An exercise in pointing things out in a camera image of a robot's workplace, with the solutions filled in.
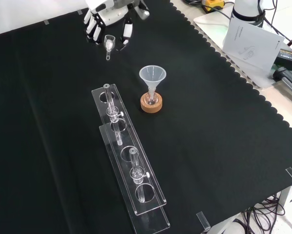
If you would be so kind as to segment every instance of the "black tablecloth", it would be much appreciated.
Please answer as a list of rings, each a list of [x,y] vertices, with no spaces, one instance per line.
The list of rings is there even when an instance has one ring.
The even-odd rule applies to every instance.
[[[105,83],[165,194],[165,233],[199,233],[196,213],[214,225],[292,184],[288,123],[167,0],[146,3],[150,17],[132,15],[129,46],[108,62],[84,14],[0,35],[0,234],[132,232],[91,95]],[[139,103],[150,64],[167,72],[157,114]]]

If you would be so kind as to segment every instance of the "yellow device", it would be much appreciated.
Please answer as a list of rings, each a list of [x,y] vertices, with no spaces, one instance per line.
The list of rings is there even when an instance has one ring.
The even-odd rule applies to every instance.
[[[217,10],[221,10],[223,9],[225,2],[224,0],[202,0],[202,4],[206,6],[214,7]],[[205,6],[202,6],[202,8],[206,13],[211,13],[215,11],[212,8],[205,7]]]

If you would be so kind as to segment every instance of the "robotic hand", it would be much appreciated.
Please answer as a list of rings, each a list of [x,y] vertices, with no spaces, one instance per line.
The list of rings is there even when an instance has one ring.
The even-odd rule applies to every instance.
[[[89,10],[84,18],[84,24],[90,42],[102,43],[105,28],[124,19],[120,49],[128,44],[133,31],[129,10],[134,9],[142,20],[149,16],[149,9],[143,0],[86,0],[86,3]]]

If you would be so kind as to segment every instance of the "acrylic test tube rack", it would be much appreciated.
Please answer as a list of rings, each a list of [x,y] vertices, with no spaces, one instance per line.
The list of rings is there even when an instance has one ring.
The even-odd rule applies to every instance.
[[[162,208],[166,199],[141,146],[117,87],[92,91],[99,127],[136,234],[154,234],[170,227]]]

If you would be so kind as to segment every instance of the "robot finger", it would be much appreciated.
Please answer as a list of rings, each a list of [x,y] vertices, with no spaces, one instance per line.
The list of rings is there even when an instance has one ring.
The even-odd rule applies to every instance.
[[[104,34],[104,31],[105,31],[105,24],[100,21],[96,28],[95,28],[95,31],[94,31],[94,34],[93,34],[93,42],[95,42],[96,44],[100,44],[102,43],[102,37],[103,37],[103,34]]]
[[[95,17],[92,16],[91,17],[91,21],[88,24],[88,27],[86,28],[86,34],[87,35],[93,34],[92,31],[93,31],[93,29],[95,28],[96,25],[97,25],[97,21],[96,21]]]
[[[88,11],[87,11],[87,13],[85,15],[85,18],[84,18],[84,24],[86,26],[88,26],[91,16],[92,16],[92,12],[91,12],[90,9],[88,9]]]
[[[128,44],[133,32],[133,22],[130,17],[125,18],[123,35],[120,38],[121,46],[117,50],[122,50]]]

